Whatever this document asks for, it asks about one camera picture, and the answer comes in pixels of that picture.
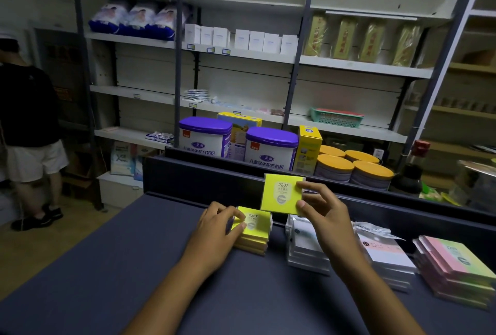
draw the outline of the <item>golden package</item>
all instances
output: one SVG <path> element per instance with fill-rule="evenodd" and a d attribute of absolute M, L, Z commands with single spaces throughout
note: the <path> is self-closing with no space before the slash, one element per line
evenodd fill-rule
<path fill-rule="evenodd" d="M 327 18 L 325 14 L 315 13 L 312 18 L 312 27 L 308 32 L 307 45 L 303 55 L 319 56 L 324 34 L 327 30 Z"/>
<path fill-rule="evenodd" d="M 406 23 L 399 34 L 393 66 L 410 67 L 413 55 L 420 39 L 421 28 L 413 23 Z"/>
<path fill-rule="evenodd" d="M 334 46 L 334 52 L 332 58 L 337 58 L 339 60 L 347 60 L 350 56 L 350 49 L 353 45 L 353 35 L 355 34 L 355 29 L 357 25 L 357 20 L 355 18 L 343 18 L 339 25 L 338 39 L 336 40 L 336 45 Z"/>
<path fill-rule="evenodd" d="M 362 49 L 358 54 L 360 62 L 375 63 L 377 61 L 377 56 L 379 56 L 379 51 L 384 41 L 385 31 L 386 25 L 383 20 L 372 19 L 370 21 L 363 39 Z"/>

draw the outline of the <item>white box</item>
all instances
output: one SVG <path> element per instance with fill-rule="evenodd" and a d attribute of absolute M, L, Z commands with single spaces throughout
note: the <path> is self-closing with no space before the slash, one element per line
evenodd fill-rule
<path fill-rule="evenodd" d="M 202 27 L 199 25 L 184 25 L 184 42 L 199 44 L 202 41 Z"/>
<path fill-rule="evenodd" d="M 250 44 L 248 50 L 261 52 L 264 49 L 265 32 L 250 31 Z"/>
<path fill-rule="evenodd" d="M 281 50 L 281 38 L 273 33 L 266 33 L 263 38 L 263 50 L 265 53 L 279 53 Z"/>
<path fill-rule="evenodd" d="M 231 32 L 227 28 L 214 27 L 214 37 L 212 44 L 226 48 L 231 41 Z"/>
<path fill-rule="evenodd" d="M 296 35 L 282 35 L 281 54 L 296 56 L 298 37 Z"/>
<path fill-rule="evenodd" d="M 201 39 L 200 44 L 202 45 L 212 45 L 214 39 L 214 28 L 213 27 L 205 27 L 204 25 L 201 27 Z"/>
<path fill-rule="evenodd" d="M 250 31 L 246 29 L 237 29 L 234 36 L 234 49 L 248 50 L 250 44 Z"/>

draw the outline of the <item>plastic basket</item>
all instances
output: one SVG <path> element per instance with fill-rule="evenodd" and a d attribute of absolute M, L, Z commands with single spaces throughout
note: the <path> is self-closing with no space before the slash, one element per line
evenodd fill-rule
<path fill-rule="evenodd" d="M 311 117 L 314 122 L 357 128 L 360 126 L 364 115 L 353 112 L 345 112 L 342 110 L 312 108 Z"/>

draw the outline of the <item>stack of yellow cards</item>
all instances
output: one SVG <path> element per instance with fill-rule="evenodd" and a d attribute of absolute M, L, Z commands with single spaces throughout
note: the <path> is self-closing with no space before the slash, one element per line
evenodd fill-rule
<path fill-rule="evenodd" d="M 297 215 L 296 202 L 301 199 L 301 188 L 296 186 L 296 182 L 304 180 L 304 177 L 298 176 L 266 174 L 260 209 Z"/>
<path fill-rule="evenodd" d="M 234 247 L 245 250 L 250 253 L 265 255 L 267 244 L 269 243 L 269 234 L 272 229 L 272 214 L 259 209 L 247 207 L 238 207 L 245 214 L 246 228 L 238 238 Z M 234 218 L 232 229 L 237 226 L 241 220 Z"/>

